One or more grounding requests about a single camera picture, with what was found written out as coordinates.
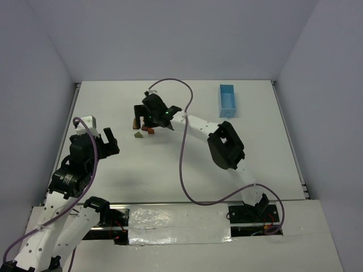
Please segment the light brown rectangular block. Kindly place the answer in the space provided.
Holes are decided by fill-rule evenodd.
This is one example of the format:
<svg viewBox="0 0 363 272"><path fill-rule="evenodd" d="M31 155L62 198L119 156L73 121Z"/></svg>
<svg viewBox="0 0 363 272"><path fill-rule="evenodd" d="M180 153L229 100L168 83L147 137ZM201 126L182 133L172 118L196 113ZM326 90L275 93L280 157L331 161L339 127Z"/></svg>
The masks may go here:
<svg viewBox="0 0 363 272"><path fill-rule="evenodd" d="M133 129L134 130L140 129L140 125L139 125L138 120L136 118L133 120Z"/></svg>

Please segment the blue rectangular box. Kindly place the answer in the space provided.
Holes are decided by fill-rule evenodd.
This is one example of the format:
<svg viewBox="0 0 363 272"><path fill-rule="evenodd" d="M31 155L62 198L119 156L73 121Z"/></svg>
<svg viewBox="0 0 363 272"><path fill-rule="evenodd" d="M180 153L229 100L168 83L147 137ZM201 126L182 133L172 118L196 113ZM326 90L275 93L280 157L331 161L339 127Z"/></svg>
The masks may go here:
<svg viewBox="0 0 363 272"><path fill-rule="evenodd" d="M237 112L234 86L220 84L218 90L218 106L220 118L234 118Z"/></svg>

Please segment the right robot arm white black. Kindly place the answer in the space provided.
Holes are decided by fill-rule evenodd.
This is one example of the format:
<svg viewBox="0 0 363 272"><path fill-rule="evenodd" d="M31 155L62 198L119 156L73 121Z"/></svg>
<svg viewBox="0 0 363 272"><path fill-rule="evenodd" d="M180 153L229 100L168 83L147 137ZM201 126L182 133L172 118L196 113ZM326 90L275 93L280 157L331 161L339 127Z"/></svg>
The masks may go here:
<svg viewBox="0 0 363 272"><path fill-rule="evenodd" d="M269 199L261 190L255 189L258 185L247 170L246 162L244 161L245 153L242 140L233 125L228 121L218 124L188 114L188 108L192 100L190 98L185 109L181 109L175 105L168 107L159 95L146 91L142 103L133 107L133 129L153 129L160 127L171 131L183 132L179 155L179 179L184 195L192 203L199 206L216 205L240 193L243 204L247 206L247 211L250 215L260 217L268 207ZM243 186L216 201L201 202L193 199L187 192L182 173L187 135L204 141L208 145L212 161L219 168L228 171L230 176Z"/></svg>

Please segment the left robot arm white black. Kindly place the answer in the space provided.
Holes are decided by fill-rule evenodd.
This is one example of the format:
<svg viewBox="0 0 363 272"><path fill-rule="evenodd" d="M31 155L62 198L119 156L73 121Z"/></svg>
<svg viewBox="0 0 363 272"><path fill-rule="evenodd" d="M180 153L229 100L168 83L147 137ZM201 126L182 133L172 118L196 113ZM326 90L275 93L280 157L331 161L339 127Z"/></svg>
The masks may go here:
<svg viewBox="0 0 363 272"><path fill-rule="evenodd" d="M80 128L70 137L69 154L51 178L37 226L15 241L26 243L13 260L3 256L1 271L62 271L88 231L105 222L109 202L90 197L73 222L65 225L72 209L93 183L99 160L120 152L111 128L103 131L107 142L96 129Z"/></svg>

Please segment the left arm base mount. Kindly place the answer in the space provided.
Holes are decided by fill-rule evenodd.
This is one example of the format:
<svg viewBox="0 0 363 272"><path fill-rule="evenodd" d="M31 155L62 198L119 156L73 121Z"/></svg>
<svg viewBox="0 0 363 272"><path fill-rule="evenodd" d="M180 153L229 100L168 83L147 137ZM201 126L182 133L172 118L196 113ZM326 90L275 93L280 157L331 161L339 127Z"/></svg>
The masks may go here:
<svg viewBox="0 0 363 272"><path fill-rule="evenodd" d="M129 212L129 209L110 209L104 222L92 227L83 240L105 240L115 245L128 245Z"/></svg>

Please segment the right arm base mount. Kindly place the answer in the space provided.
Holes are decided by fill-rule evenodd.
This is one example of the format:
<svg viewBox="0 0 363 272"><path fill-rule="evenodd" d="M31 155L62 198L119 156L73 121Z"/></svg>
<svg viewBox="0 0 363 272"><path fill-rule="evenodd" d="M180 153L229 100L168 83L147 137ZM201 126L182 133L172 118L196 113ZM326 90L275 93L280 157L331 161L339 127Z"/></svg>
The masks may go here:
<svg viewBox="0 0 363 272"><path fill-rule="evenodd" d="M280 214L274 204L267 206L265 211L257 216L245 205L228 205L226 219L230 222L232 237L265 236L271 235L275 229L272 226L280 225Z"/></svg>

